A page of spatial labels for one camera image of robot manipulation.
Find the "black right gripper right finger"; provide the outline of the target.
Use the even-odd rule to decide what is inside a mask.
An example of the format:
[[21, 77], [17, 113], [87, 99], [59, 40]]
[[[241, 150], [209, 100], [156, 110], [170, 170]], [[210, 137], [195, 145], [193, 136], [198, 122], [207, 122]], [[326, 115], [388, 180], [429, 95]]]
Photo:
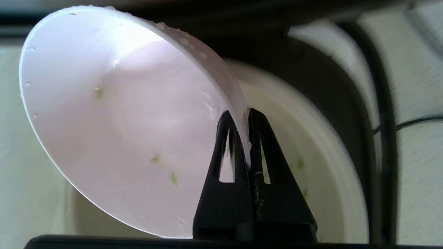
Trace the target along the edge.
[[256, 218], [264, 222], [316, 225], [266, 116], [251, 108], [248, 124]]

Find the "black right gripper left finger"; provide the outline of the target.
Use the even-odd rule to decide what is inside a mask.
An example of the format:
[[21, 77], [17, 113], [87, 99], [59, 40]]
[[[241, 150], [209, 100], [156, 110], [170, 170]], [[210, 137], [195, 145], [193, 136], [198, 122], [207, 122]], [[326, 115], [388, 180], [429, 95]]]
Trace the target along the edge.
[[[234, 181], [221, 182], [223, 157], [229, 145]], [[237, 239], [239, 227], [253, 221], [248, 167], [239, 132], [228, 111], [217, 124], [216, 142], [204, 187], [193, 218], [193, 239]]]

